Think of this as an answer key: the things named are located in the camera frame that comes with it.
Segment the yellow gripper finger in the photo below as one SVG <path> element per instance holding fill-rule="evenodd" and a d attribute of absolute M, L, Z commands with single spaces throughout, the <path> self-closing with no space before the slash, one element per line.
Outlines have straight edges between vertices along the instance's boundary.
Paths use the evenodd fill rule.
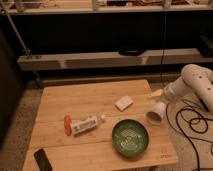
<path fill-rule="evenodd" d="M 151 94 L 148 95 L 148 98 L 152 99 L 152 98 L 158 98 L 163 94 L 163 89 L 158 89 L 154 92 L 152 92 Z"/>

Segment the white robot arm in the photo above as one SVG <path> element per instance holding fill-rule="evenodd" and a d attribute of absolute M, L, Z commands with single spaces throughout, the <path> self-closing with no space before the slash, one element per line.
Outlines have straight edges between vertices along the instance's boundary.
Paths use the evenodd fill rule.
<path fill-rule="evenodd" d="M 196 64 L 188 64 L 181 70 L 181 76 L 164 89 L 160 101 L 146 116 L 162 118 L 169 102 L 179 100 L 190 91 L 194 92 L 213 114 L 213 70 Z"/>

